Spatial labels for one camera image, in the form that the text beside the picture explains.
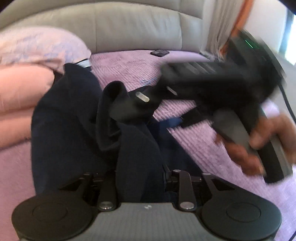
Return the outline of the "person right hand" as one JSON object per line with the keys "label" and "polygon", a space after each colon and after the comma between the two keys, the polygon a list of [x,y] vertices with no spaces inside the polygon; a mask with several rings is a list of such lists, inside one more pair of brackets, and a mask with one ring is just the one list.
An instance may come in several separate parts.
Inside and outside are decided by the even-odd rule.
{"label": "person right hand", "polygon": [[[288,162],[294,165],[295,123],[283,113],[272,118],[262,117],[250,133],[249,144],[253,149],[259,150],[269,142],[272,136],[278,136]],[[264,174],[265,170],[259,158],[248,153],[243,146],[227,142],[220,135],[216,136],[215,143],[224,145],[230,159],[241,168],[245,175],[262,176]]]}

